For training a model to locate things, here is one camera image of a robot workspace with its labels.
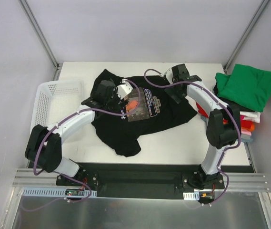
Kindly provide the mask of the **black graphic t-shirt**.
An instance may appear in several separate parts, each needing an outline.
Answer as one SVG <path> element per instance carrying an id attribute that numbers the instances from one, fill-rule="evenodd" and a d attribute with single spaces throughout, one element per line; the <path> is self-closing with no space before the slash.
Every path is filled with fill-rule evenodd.
<path id="1" fill-rule="evenodd" d="M 120 110 L 122 116 L 102 114 L 91 124 L 98 138 L 117 155 L 131 157 L 141 151 L 138 138 L 189 122 L 197 111 L 187 99 L 176 103 L 161 85 L 167 82 L 159 76 L 132 76 L 137 85 L 126 96 L 129 103 Z"/>

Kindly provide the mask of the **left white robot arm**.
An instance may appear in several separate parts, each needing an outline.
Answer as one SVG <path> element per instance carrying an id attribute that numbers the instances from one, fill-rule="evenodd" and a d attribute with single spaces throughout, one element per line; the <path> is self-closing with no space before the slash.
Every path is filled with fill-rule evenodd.
<path id="1" fill-rule="evenodd" d="M 121 109 L 127 104 L 124 98 L 131 92 L 132 86 L 126 79 L 118 85 L 111 80 L 103 80 L 76 111 L 49 126 L 34 126 L 25 150 L 25 157 L 33 163 L 34 175 L 54 172 L 67 176 L 72 185 L 81 184 L 84 169 L 62 155 L 62 144 L 103 114 L 120 116 Z"/>

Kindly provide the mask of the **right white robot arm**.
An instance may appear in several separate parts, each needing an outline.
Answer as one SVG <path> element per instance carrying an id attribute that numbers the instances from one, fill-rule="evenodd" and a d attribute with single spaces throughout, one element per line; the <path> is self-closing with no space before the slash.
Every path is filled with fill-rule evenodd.
<path id="1" fill-rule="evenodd" d="M 221 170 L 221 164 L 228 149 L 240 141 L 240 110 L 228 105 L 209 90 L 201 78 L 190 75 L 184 64 L 168 69 L 164 78 L 171 85 L 166 92 L 177 102 L 189 96 L 208 115 L 206 137 L 209 147 L 198 171 L 188 178 L 187 184 L 196 189 L 204 189 L 215 183 Z"/>

